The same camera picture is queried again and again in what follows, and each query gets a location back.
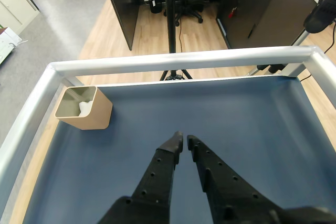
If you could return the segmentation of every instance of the wooden floor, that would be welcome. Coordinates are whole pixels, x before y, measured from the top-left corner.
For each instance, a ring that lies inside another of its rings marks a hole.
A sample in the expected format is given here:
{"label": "wooden floor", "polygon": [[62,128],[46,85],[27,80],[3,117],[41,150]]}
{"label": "wooden floor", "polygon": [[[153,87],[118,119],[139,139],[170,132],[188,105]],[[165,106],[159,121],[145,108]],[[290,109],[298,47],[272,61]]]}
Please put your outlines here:
{"label": "wooden floor", "polygon": [[[183,52],[227,49],[218,25],[215,21],[216,6],[205,6],[202,12],[204,22],[199,24],[196,18],[182,17],[181,42]],[[125,57],[136,55],[152,55],[168,53],[168,38],[166,18],[163,14],[152,14],[148,6],[141,6],[138,23],[136,25],[133,50],[130,51],[124,40],[117,17],[109,0],[106,1],[92,32],[78,57],[79,59],[96,59],[108,57]],[[179,33],[176,28],[176,51],[180,52]],[[310,35],[304,45],[318,45],[322,50],[332,43],[332,28]],[[336,46],[328,52],[328,56],[336,63]],[[245,75],[254,66],[196,69],[189,70],[194,79],[217,78]],[[125,83],[158,81],[162,72],[109,74],[104,76],[80,77],[84,84]],[[305,71],[300,79],[308,76]],[[333,146],[336,147],[336,110],[324,95],[313,77],[302,82],[303,87],[328,134]],[[34,157],[29,165],[18,200],[14,207],[11,223],[22,223],[30,196],[48,150],[51,138],[58,121],[50,117],[47,127],[35,150]]]}

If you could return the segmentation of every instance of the tray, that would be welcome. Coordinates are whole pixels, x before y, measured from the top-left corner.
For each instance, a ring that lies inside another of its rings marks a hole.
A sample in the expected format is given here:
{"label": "tray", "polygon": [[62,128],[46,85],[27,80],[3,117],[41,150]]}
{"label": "tray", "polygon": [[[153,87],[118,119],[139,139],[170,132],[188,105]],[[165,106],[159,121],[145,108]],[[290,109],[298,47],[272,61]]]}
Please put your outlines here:
{"label": "tray", "polygon": [[[336,212],[336,153],[297,78],[101,86],[105,130],[59,122],[24,223],[97,223],[131,196],[155,149],[177,130],[199,137],[283,208]],[[191,153],[176,166],[170,223],[213,223]]]}

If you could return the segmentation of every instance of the aluminum rail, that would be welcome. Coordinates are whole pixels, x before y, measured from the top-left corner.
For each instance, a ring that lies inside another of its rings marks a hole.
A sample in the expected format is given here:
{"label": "aluminum rail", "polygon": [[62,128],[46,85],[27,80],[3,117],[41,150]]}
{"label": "aluminum rail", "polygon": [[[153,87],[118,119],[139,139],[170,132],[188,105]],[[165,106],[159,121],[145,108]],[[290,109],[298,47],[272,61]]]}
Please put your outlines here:
{"label": "aluminum rail", "polygon": [[171,69],[235,67],[264,64],[302,63],[311,54],[309,46],[264,47],[219,51],[187,52],[150,56],[53,62],[65,77],[110,73],[134,73]]}
{"label": "aluminum rail", "polygon": [[0,148],[0,215],[34,135],[61,82],[66,86],[79,86],[82,83],[75,76],[281,63],[304,63],[336,106],[336,67],[317,47],[233,49],[49,64]]}

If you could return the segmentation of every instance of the gray carpet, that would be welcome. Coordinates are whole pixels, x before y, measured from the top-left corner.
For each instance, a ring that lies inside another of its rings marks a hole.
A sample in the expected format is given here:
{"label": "gray carpet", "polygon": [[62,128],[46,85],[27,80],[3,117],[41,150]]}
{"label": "gray carpet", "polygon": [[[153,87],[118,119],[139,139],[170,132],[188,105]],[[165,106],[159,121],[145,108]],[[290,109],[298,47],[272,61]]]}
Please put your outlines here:
{"label": "gray carpet", "polygon": [[[33,0],[40,14],[20,34],[20,44],[0,65],[0,145],[46,66],[75,60],[106,0]],[[19,188],[56,97],[35,135],[3,213],[8,223]]]}

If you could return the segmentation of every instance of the black trash can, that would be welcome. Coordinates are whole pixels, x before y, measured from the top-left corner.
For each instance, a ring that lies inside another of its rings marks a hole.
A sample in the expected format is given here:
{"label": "black trash can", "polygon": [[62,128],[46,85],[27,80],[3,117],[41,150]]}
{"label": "black trash can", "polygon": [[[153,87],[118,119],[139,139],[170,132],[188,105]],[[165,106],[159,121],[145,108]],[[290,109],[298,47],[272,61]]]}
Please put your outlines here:
{"label": "black trash can", "polygon": [[152,13],[160,13],[162,11],[162,0],[149,0],[149,6]]}

